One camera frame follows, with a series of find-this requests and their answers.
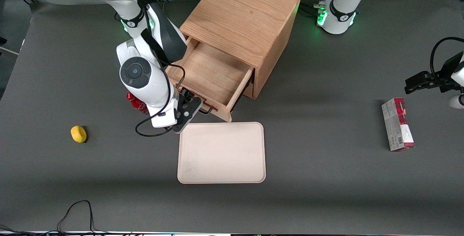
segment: cardboard box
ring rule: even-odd
[[[414,147],[413,136],[406,120],[404,98],[393,98],[382,105],[383,119],[390,151],[400,152]]]

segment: wood grain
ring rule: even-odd
[[[274,69],[274,66],[280,58],[280,55],[287,46],[287,43],[290,38],[290,33],[293,28],[293,22],[295,21],[295,16],[297,15],[299,3],[300,2],[295,3],[293,6],[293,12],[288,14],[287,21],[285,22],[285,24],[283,24],[283,27],[280,33],[278,34],[277,38],[275,39],[274,44],[269,49],[264,59],[264,62],[262,63],[262,67],[260,69],[256,69],[253,89],[254,99],[257,99],[258,95],[262,90],[262,87],[269,78],[272,69]]]
[[[186,76],[182,87],[201,97],[204,109],[230,122],[231,108],[253,74],[253,68],[237,59],[193,38],[187,39],[184,58],[174,63],[183,66]],[[182,77],[182,71],[168,67],[166,73],[174,84]]]
[[[201,0],[181,31],[259,69],[299,0]]]
[[[245,92],[243,92],[243,94],[251,99],[255,99],[253,97],[253,83],[249,84],[249,86],[247,86],[247,88],[245,89]]]

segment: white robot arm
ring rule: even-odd
[[[441,43],[448,40],[464,42],[464,39],[457,37],[447,37],[438,41],[430,55],[430,72],[421,71],[406,79],[405,92],[411,94],[420,89],[433,89],[436,87],[439,87],[442,93],[456,90],[460,94],[448,99],[448,105],[452,108],[464,109],[464,51],[448,59],[439,71],[435,71],[434,56],[436,49]]]
[[[361,0],[322,0],[317,8],[323,11],[318,18],[318,26],[331,34],[342,34],[353,24],[355,10]]]
[[[132,37],[116,48],[121,82],[146,103],[150,118],[145,121],[151,119],[153,127],[181,132],[202,107],[202,100],[189,91],[179,94],[164,71],[165,66],[183,58],[187,49],[184,36],[156,0],[101,1],[116,10]]]

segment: wooden drawer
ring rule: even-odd
[[[250,83],[253,67],[193,38],[187,39],[187,51],[182,60],[185,87],[203,100],[203,110],[232,122],[231,110]],[[168,66],[166,72],[173,84],[182,78],[181,69]]]

